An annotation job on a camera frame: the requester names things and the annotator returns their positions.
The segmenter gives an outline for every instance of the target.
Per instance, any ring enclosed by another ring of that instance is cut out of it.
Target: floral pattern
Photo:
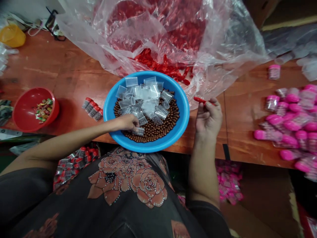
[[[29,231],[24,238],[53,238],[53,234],[57,228],[57,216],[56,213],[52,218],[48,218],[44,225],[38,230]]]
[[[164,181],[146,161],[145,154],[119,148],[101,159],[98,167],[99,170],[88,178],[92,183],[88,198],[103,194],[111,206],[121,192],[133,190],[149,208],[160,207],[167,199]]]
[[[179,222],[171,220],[172,223],[172,230],[173,230],[173,237],[174,238],[190,238],[191,236],[188,233],[186,226]]]

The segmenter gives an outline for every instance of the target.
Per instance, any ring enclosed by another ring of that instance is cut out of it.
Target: woman's right hand
[[[125,114],[113,119],[112,121],[113,131],[138,131],[137,127],[139,127],[139,120],[133,114]]]
[[[222,124],[222,111],[216,98],[211,98],[206,105],[201,102],[196,117],[196,136],[216,140]]]

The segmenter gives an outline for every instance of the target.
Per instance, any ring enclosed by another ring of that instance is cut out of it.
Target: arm
[[[91,140],[118,130],[137,130],[138,119],[132,114],[126,114],[97,126],[69,132],[49,139],[18,156],[0,175],[25,168],[46,168],[56,170],[60,159],[70,155]]]
[[[219,208],[215,149],[222,112],[217,99],[210,102],[205,107],[203,103],[198,106],[195,142],[189,165],[189,199],[209,202]]]

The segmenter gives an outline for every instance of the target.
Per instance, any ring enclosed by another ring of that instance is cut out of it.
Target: clear plastic wrap
[[[118,76],[175,69],[191,109],[267,61],[242,0],[66,0],[64,35]],[[151,61],[141,59],[144,50]]]

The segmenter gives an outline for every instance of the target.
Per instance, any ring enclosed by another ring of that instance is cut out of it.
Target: blue plastic bowl
[[[144,79],[156,76],[157,81],[164,82],[164,88],[175,92],[175,99],[177,106],[179,108],[179,119],[176,122],[176,126],[163,138],[160,138],[154,142],[148,143],[136,143],[133,140],[125,137],[121,131],[111,132],[111,137],[122,147],[139,152],[139,153],[152,153],[157,152],[174,144],[184,133],[188,121],[189,121],[189,104],[185,92],[183,89],[175,82],[171,77],[154,71],[142,71],[130,74],[129,76],[138,77],[139,84],[143,83]],[[116,118],[114,114],[114,106],[116,104],[117,98],[116,93],[119,85],[125,87],[125,78],[117,82],[113,88],[110,90],[105,104],[103,106],[103,118],[104,121],[109,121]]]

